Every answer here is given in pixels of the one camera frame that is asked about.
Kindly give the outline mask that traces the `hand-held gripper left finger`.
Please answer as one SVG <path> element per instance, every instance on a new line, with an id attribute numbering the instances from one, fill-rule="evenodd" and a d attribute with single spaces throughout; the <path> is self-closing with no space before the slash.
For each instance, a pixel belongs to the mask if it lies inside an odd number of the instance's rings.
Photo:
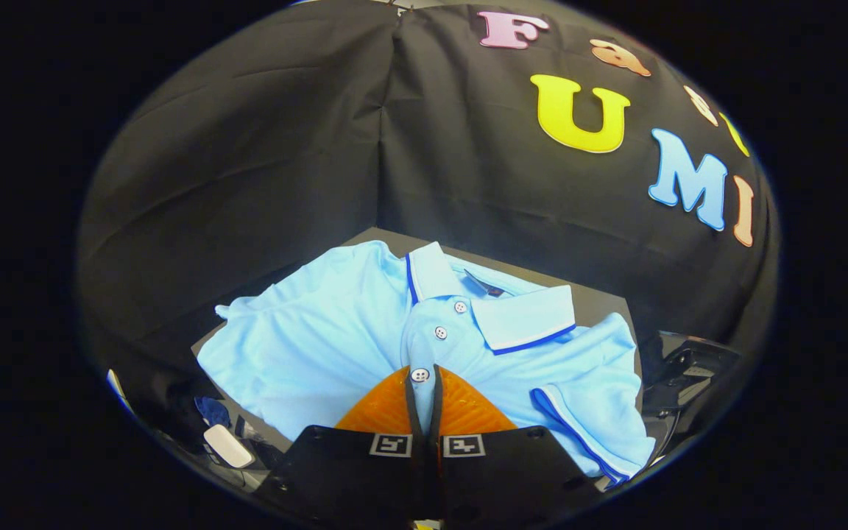
<path id="1" fill-rule="evenodd" d="M 306 527 L 410 527 L 425 469 L 410 369 L 374 385 L 333 425 L 309 425 L 258 499 Z"/>

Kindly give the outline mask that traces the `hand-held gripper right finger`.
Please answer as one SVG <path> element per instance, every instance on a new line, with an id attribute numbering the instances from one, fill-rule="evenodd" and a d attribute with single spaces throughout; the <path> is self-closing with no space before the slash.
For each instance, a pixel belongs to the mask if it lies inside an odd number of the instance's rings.
<path id="1" fill-rule="evenodd" d="M 551 429 L 515 425 L 447 368 L 434 376 L 431 502 L 445 527 L 555 527 L 598 506 Z"/>

